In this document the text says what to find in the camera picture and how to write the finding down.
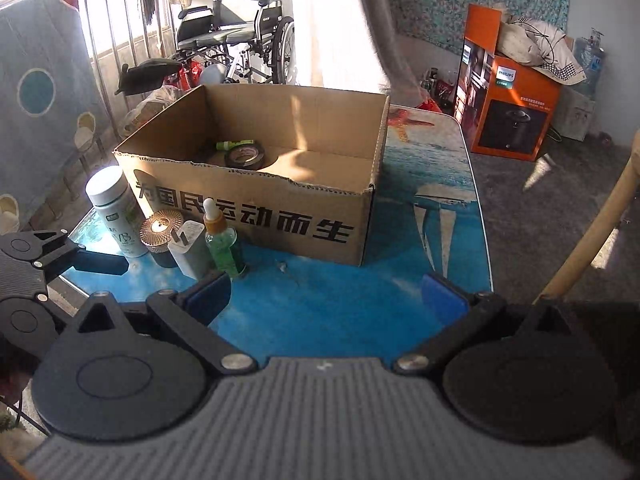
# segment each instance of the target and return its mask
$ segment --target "wheelchair seat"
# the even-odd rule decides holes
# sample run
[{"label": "wheelchair seat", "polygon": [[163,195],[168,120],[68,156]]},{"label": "wheelchair seat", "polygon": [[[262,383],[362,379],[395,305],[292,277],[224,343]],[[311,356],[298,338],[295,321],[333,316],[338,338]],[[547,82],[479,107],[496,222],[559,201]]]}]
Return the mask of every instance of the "wheelchair seat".
[{"label": "wheelchair seat", "polygon": [[222,44],[245,43],[255,39],[254,24],[249,23],[246,27],[232,27],[223,30],[215,30],[199,34],[192,38],[187,38],[178,43],[178,50],[186,48],[197,48],[200,46],[217,46]]},{"label": "wheelchair seat", "polygon": [[196,36],[196,46],[214,46],[214,45],[234,45],[238,43],[248,43],[255,39],[254,24],[249,23],[246,27],[228,28],[225,30],[216,30],[208,34]]}]

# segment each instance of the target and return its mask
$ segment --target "gray carpet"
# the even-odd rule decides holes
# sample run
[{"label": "gray carpet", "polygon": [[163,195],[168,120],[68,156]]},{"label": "gray carpet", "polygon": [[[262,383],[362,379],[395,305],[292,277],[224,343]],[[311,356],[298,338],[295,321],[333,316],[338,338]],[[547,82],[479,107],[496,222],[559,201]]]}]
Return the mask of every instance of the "gray carpet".
[{"label": "gray carpet", "polygon": [[[559,269],[618,180],[629,150],[605,147],[591,137],[560,143],[547,138],[540,154],[537,163],[470,154],[494,290],[512,302],[531,302]],[[536,169],[543,174],[524,189]],[[608,260],[600,257],[567,298],[640,300],[639,210],[635,200]]]}]

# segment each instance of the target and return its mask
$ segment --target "starfish print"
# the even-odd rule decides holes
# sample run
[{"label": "starfish print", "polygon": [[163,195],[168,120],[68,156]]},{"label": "starfish print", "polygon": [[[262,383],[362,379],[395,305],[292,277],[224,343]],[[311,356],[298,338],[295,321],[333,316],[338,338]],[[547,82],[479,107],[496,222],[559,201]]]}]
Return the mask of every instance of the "starfish print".
[{"label": "starfish print", "polygon": [[433,123],[427,121],[416,121],[409,118],[409,110],[404,108],[398,108],[397,110],[390,110],[388,118],[386,120],[387,126],[394,126],[398,132],[398,137],[402,142],[409,142],[409,137],[406,134],[405,126],[411,124],[420,124],[422,126],[435,126]]}]

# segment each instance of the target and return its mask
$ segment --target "white power adapter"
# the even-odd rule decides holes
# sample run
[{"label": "white power adapter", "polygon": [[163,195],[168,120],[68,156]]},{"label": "white power adapter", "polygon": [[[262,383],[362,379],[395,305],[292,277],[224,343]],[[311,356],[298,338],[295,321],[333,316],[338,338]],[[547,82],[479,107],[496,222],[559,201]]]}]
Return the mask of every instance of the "white power adapter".
[{"label": "white power adapter", "polygon": [[172,231],[173,239],[167,244],[182,273],[194,280],[202,279],[213,267],[205,235],[203,224],[187,220],[178,232]]}]

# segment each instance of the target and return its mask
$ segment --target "wheelchair wheel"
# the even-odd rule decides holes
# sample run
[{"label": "wheelchair wheel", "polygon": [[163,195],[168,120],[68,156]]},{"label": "wheelchair wheel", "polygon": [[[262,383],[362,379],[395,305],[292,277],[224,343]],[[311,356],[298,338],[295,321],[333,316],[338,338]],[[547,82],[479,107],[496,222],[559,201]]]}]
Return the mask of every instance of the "wheelchair wheel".
[{"label": "wheelchair wheel", "polygon": [[271,53],[271,69],[274,84],[295,84],[295,27],[293,18],[285,16],[276,29],[273,51]]}]

